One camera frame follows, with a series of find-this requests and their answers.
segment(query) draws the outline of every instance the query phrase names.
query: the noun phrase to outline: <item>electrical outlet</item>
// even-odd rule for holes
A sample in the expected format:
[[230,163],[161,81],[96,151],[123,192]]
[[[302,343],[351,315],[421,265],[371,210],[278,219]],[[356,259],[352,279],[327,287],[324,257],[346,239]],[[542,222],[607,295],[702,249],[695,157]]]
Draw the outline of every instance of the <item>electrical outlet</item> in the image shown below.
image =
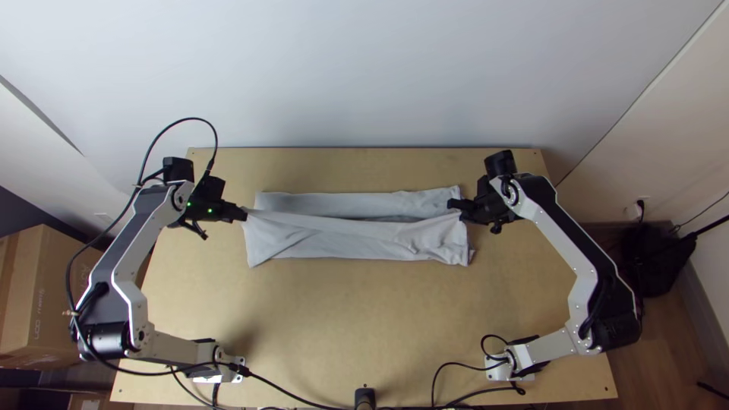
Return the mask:
[[[648,200],[651,197],[648,195],[641,195],[636,198],[636,201],[632,204],[628,205],[627,207],[623,208],[623,215],[625,216],[625,219],[629,221],[637,221],[640,219],[641,216],[643,216],[645,209],[648,207]],[[643,201],[643,208],[641,208],[638,205],[638,201]]]
[[94,216],[96,216],[97,218],[99,218],[102,221],[104,221],[104,223],[109,223],[110,224],[110,223],[114,222],[114,219],[112,219],[112,217],[109,216],[109,214],[106,213],[106,212],[94,213]]

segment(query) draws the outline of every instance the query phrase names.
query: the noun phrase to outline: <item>baseboard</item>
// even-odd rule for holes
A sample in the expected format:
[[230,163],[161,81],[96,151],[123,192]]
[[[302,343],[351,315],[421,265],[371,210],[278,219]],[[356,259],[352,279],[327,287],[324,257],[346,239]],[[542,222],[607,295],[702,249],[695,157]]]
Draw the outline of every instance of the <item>baseboard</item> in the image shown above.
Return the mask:
[[691,261],[678,276],[676,286],[681,292],[696,334],[699,335],[699,343],[706,355],[709,370],[715,376],[726,378],[729,375],[729,343],[721,331],[714,309]]

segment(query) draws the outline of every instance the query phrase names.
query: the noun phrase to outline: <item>black bag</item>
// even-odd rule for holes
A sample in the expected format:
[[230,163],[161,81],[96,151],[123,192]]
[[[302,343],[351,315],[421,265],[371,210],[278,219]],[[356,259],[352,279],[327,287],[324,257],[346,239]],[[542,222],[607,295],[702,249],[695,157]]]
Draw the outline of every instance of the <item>black bag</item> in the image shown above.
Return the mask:
[[648,223],[627,229],[621,241],[624,277],[639,297],[654,298],[671,290],[696,249],[696,238],[679,240]]

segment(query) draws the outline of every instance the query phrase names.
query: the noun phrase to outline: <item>folded white towel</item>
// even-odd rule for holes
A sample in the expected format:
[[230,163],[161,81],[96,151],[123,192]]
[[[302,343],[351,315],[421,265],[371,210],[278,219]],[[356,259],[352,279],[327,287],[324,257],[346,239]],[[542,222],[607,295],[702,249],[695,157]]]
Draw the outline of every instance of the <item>folded white towel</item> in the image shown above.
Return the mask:
[[245,231],[248,266],[270,258],[439,260],[468,266],[472,252],[457,186],[392,194],[258,193]]

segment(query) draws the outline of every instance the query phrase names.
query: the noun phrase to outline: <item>wooden table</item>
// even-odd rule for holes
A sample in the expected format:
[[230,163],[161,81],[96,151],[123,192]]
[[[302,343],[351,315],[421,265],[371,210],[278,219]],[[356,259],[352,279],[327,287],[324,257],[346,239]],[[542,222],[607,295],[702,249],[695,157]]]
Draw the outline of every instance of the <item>wooden table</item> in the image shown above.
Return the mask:
[[[282,149],[218,151],[213,174],[227,181],[224,198],[253,206],[256,191],[388,192],[458,184],[475,195],[483,160],[495,149]],[[199,178],[211,149],[190,149]],[[546,175],[539,150],[514,150],[521,171]],[[483,365],[481,336],[547,334],[568,318],[575,276],[529,221],[492,235],[469,226],[476,249],[469,267],[385,260],[270,260],[249,269],[238,224],[203,224],[210,235],[166,229],[142,288],[150,320],[172,335],[213,337],[244,355],[252,371],[305,398],[352,407],[367,384],[377,404],[430,405],[433,373],[445,361]],[[492,351],[502,346],[487,345]],[[161,371],[157,364],[124,367]],[[441,405],[487,383],[459,367],[442,371]],[[472,405],[617,397],[606,355],[549,364],[526,396],[498,392]],[[210,399],[211,386],[194,386]],[[112,400],[197,404],[171,376],[118,374]],[[221,405],[301,407],[257,380],[225,384]]]

